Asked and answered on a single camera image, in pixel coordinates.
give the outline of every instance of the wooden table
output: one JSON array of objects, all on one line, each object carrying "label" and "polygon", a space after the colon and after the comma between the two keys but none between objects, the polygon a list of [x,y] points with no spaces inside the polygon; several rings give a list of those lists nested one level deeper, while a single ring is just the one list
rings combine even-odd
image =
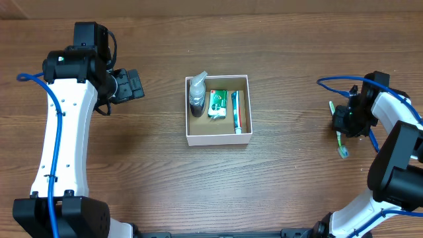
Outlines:
[{"label": "wooden table", "polygon": [[[136,68],[145,98],[93,114],[90,196],[142,231],[273,231],[312,227],[366,188],[375,157],[368,138],[344,140],[342,160],[328,75],[391,74],[423,112],[423,14],[366,13],[94,19],[114,32],[116,67]],[[51,50],[72,44],[76,20],[0,21],[0,237],[28,237],[12,218],[42,154],[46,94],[38,73]],[[254,133],[243,146],[188,147],[184,78],[247,74]],[[330,84],[348,90],[353,82]],[[375,129],[386,138],[381,125]],[[396,217],[376,237],[421,237],[422,220]]]}]

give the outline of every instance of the dark liquid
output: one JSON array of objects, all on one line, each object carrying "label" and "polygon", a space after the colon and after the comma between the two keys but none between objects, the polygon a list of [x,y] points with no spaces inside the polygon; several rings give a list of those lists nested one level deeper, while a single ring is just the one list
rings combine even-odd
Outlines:
[{"label": "dark liquid", "polygon": [[198,106],[192,106],[190,104],[190,107],[191,107],[191,113],[195,117],[200,117],[204,113],[204,109],[206,108],[204,106],[204,102],[203,102],[203,105],[198,105]]}]

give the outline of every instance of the green package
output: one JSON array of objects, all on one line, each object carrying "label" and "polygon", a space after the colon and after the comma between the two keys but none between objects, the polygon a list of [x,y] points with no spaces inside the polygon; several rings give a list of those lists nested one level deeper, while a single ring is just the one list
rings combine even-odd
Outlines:
[{"label": "green package", "polygon": [[226,117],[227,106],[227,91],[226,90],[211,90],[209,103],[209,117],[213,119]]}]

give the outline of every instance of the box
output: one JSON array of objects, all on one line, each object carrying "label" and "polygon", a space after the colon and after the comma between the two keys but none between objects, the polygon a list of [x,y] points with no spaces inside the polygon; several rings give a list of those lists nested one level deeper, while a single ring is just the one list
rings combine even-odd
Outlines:
[{"label": "box", "polygon": [[[191,114],[189,101],[191,79],[192,77],[185,78],[185,124],[188,145],[248,144],[252,136],[252,121],[249,80],[247,75],[207,76],[204,81],[206,83],[206,109],[199,118]],[[229,96],[225,119],[213,120],[208,117],[210,91],[212,89],[228,90]],[[239,91],[239,104],[241,109],[241,134],[235,134],[233,122],[231,93],[237,90]]]}]

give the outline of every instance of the clear plastic bottle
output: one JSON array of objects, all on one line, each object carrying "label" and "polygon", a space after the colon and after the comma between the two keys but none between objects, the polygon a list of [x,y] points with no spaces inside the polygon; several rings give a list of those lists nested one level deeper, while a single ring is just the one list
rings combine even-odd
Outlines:
[{"label": "clear plastic bottle", "polygon": [[190,108],[195,117],[200,117],[206,108],[206,76],[207,72],[204,71],[190,80]]}]

